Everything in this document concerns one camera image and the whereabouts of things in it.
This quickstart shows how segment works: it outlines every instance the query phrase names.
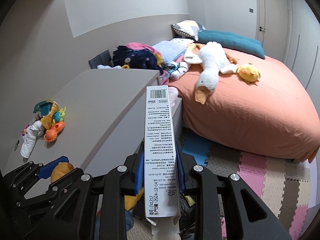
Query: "bed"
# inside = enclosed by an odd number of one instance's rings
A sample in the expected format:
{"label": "bed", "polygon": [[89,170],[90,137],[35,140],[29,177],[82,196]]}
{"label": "bed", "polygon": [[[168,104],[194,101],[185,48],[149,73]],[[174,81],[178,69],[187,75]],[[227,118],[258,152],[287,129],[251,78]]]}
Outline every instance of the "bed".
{"label": "bed", "polygon": [[220,74],[214,93],[204,105],[195,101],[195,84],[202,72],[192,65],[179,80],[170,82],[183,101],[186,125],[202,137],[260,155],[311,162],[320,145],[316,109],[294,74],[280,61],[265,60],[224,49],[239,60],[253,63],[261,73],[257,84],[235,74]]}

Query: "silver screw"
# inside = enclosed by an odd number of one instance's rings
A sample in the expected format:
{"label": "silver screw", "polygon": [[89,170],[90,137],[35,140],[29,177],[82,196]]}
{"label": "silver screw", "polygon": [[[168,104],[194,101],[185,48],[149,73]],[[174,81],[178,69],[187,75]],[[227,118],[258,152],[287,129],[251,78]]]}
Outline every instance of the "silver screw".
{"label": "silver screw", "polygon": [[90,179],[90,175],[89,174],[83,174],[82,176],[81,176],[81,180],[82,181],[88,181]]}
{"label": "silver screw", "polygon": [[117,170],[118,170],[119,172],[125,172],[125,171],[127,170],[127,167],[124,166],[124,165],[121,165],[121,166],[119,166],[119,167],[117,168]]}
{"label": "silver screw", "polygon": [[230,179],[232,179],[232,180],[234,180],[234,181],[237,181],[237,180],[239,180],[240,179],[240,176],[238,175],[238,174],[231,174],[230,175]]}
{"label": "silver screw", "polygon": [[194,166],[193,167],[193,169],[195,170],[195,171],[203,171],[203,167],[201,166],[201,165],[196,165],[196,166]]}

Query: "product box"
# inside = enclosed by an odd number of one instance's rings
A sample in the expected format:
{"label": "product box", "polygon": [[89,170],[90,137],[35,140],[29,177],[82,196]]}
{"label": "product box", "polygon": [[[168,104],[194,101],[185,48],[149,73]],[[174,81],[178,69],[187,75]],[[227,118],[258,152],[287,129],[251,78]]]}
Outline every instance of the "product box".
{"label": "product box", "polygon": [[180,204],[168,86],[147,87],[144,147],[145,215],[154,239],[175,239]]}

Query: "door frame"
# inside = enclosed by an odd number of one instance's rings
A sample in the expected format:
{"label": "door frame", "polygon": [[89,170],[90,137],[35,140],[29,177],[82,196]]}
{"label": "door frame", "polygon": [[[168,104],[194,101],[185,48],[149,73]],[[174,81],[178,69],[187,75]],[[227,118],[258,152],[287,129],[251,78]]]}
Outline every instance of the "door frame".
{"label": "door frame", "polygon": [[[288,9],[289,9],[289,14],[288,14],[288,36],[287,36],[287,41],[286,41],[286,46],[285,46],[285,51],[284,51],[284,58],[283,58],[283,63],[285,64],[288,59],[288,54],[289,54],[289,49],[290,49],[290,42],[291,42],[291,32],[292,32],[292,2],[291,0],[288,0]],[[257,28],[256,28],[256,39],[258,39],[259,35],[259,0],[257,0]]]}

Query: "goose beak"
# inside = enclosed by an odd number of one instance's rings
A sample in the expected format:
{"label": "goose beak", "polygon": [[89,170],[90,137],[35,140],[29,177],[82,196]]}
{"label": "goose beak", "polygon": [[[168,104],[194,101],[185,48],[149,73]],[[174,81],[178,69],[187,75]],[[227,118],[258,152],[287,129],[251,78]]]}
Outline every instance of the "goose beak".
{"label": "goose beak", "polygon": [[202,105],[204,105],[209,95],[210,95],[210,90],[207,89],[205,86],[196,87],[196,93],[195,93],[196,102],[199,102]]}

